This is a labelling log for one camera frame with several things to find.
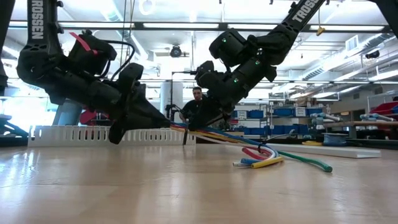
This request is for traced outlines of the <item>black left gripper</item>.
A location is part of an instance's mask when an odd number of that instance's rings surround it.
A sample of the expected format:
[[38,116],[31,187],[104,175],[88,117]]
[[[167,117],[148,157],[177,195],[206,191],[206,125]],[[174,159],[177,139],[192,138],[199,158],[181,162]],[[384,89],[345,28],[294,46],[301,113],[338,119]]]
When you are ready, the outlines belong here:
[[169,128],[170,120],[146,99],[146,86],[139,81],[143,70],[137,63],[126,66],[119,74],[119,90],[99,81],[67,79],[67,98],[116,119],[108,134],[113,144],[130,130]]

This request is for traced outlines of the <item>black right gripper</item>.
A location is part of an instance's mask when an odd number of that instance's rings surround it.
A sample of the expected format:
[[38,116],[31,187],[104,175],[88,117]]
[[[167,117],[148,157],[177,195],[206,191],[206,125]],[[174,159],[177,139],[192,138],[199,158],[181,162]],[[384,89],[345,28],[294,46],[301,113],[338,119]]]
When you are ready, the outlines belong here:
[[239,65],[232,72],[205,73],[205,96],[199,109],[190,117],[189,129],[201,129],[228,120],[231,110],[224,108],[234,107],[242,98],[263,79],[273,82],[277,76],[276,67],[263,63],[256,57]]

